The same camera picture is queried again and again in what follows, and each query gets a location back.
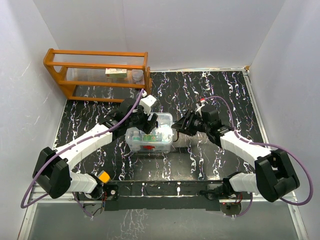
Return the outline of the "clear box lid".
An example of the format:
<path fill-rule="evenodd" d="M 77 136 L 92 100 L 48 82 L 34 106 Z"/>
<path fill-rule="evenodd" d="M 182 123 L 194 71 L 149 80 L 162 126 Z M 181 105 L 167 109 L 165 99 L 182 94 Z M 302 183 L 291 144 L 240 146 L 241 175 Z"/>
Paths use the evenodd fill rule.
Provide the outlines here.
<path fill-rule="evenodd" d="M 173 142 L 173 116 L 167 112 L 155 112 L 157 125 L 149 134 L 144 133 L 136 127 L 126 131 L 125 141 L 128 145 L 155 145 L 167 146 Z"/>

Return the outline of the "clear first aid box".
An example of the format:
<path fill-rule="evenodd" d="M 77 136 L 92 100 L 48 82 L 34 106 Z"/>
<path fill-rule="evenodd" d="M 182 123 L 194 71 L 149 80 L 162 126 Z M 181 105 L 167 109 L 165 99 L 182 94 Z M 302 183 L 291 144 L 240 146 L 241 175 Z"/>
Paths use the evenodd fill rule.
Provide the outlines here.
<path fill-rule="evenodd" d="M 133 153 L 164 153 L 171 150 L 173 143 L 173 116 L 167 112 L 156 112 L 157 127 L 150 134 L 136 127 L 129 128 L 125 134 L 126 144 Z"/>

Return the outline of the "small green box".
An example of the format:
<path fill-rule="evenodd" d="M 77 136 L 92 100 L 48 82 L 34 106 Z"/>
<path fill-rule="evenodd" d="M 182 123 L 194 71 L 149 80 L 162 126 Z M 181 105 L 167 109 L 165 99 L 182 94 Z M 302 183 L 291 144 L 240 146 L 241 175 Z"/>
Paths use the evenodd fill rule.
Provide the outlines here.
<path fill-rule="evenodd" d="M 157 142 L 157 136 L 153 134 L 143 135 L 144 142 Z"/>

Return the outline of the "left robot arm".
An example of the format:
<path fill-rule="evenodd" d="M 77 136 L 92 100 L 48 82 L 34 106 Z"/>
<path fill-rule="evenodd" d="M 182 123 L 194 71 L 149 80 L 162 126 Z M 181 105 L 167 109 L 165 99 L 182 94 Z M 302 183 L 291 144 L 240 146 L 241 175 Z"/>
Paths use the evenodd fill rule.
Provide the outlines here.
<path fill-rule="evenodd" d="M 110 180 L 105 171 L 94 175 L 72 170 L 97 149 L 124 136 L 130 128 L 135 127 L 149 134 L 158 125 L 157 114 L 151 112 L 156 101 L 152 95 L 140 100 L 126 98 L 118 108 L 113 109 L 82 136 L 56 149 L 44 148 L 32 175 L 36 183 L 52 199 L 65 193 L 84 193 L 93 200 L 101 198 L 103 185 Z"/>

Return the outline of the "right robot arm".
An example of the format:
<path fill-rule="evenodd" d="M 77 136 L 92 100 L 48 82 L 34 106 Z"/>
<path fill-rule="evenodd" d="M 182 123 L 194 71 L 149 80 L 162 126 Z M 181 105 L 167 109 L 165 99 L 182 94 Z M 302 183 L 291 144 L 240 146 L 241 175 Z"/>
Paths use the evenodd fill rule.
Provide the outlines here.
<path fill-rule="evenodd" d="M 254 173 L 235 172 L 223 178 L 222 185 L 207 189 L 205 194 L 233 199 L 241 192 L 247 192 L 275 202 L 300 186 L 289 155 L 284 150 L 269 150 L 238 137 L 230 126 L 222 123 L 218 110 L 213 106 L 203 106 L 199 111 L 189 109 L 171 127 L 188 136 L 205 133 L 213 144 L 254 167 Z"/>

